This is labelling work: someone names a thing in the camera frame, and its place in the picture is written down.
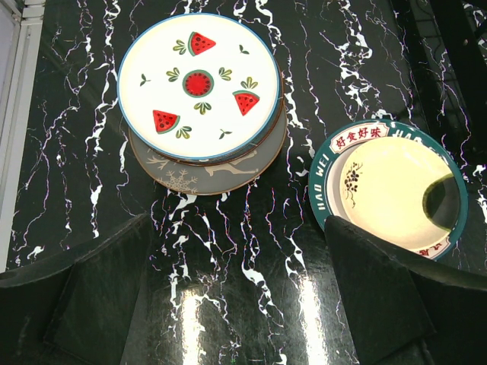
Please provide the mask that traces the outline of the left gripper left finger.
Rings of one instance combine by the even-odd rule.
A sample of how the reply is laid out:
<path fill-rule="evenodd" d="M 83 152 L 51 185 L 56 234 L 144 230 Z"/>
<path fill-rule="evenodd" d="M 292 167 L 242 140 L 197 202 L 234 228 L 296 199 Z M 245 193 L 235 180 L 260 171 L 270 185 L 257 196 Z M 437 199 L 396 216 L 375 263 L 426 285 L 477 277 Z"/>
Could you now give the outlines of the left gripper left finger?
<path fill-rule="evenodd" d="M 1 274 L 3 364 L 118 364 L 152 222 L 140 214 L 105 237 Z"/>

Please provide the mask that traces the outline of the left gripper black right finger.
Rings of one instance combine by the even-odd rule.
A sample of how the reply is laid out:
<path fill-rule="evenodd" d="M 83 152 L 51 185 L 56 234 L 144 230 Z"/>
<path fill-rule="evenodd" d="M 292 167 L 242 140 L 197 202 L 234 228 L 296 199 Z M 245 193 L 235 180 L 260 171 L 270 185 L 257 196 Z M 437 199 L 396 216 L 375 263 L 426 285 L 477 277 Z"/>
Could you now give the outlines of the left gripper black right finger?
<path fill-rule="evenodd" d="M 338 216 L 324 225 L 362 364 L 484 364 L 486 277 L 410 252 Z"/>

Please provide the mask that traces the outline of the cream plate with flower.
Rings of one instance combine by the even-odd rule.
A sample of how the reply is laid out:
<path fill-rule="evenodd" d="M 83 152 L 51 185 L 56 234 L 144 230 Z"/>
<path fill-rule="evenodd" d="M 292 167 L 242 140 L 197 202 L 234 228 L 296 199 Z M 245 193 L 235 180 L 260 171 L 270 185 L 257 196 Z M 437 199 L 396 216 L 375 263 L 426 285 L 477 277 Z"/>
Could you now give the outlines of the cream plate with flower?
<path fill-rule="evenodd" d="M 406 138 L 376 138 L 356 148 L 342 168 L 340 194 L 354 225 L 411 251 L 448 237 L 460 211 L 448 164 Z"/>

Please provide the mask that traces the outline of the dark green rimmed plate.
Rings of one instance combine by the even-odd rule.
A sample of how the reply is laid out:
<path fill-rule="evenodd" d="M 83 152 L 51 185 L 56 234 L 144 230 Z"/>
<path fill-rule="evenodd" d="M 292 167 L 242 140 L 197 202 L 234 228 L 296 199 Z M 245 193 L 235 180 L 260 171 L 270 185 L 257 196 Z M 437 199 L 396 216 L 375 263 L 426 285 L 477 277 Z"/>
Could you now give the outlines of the dark green rimmed plate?
<path fill-rule="evenodd" d="M 430 135 L 410 125 L 385 119 L 354 122 L 332 133 L 319 148 L 309 175 L 308 194 L 317 222 L 324 225 L 333 215 L 349 221 L 342 205 L 340 177 L 350 154 L 365 142 L 376 138 L 396 137 L 416 141 L 435 152 L 448 164 L 460 191 L 460 211 L 452 232 L 439 243 L 414 250 L 429 259 L 443 256 L 461 237 L 468 216 L 468 195 L 462 173 L 448 152 Z"/>

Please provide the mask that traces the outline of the white watermelon pattern plate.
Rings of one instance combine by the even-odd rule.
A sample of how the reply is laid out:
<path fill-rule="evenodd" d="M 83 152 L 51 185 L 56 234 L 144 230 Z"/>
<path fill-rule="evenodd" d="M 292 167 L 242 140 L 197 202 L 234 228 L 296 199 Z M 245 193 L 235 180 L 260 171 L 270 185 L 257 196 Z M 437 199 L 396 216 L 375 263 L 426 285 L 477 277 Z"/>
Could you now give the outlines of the white watermelon pattern plate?
<path fill-rule="evenodd" d="M 131 131 L 165 157 L 202 164 L 258 145 L 282 107 L 278 64 L 250 28 L 182 14 L 143 32 L 121 61 L 117 97 Z"/>

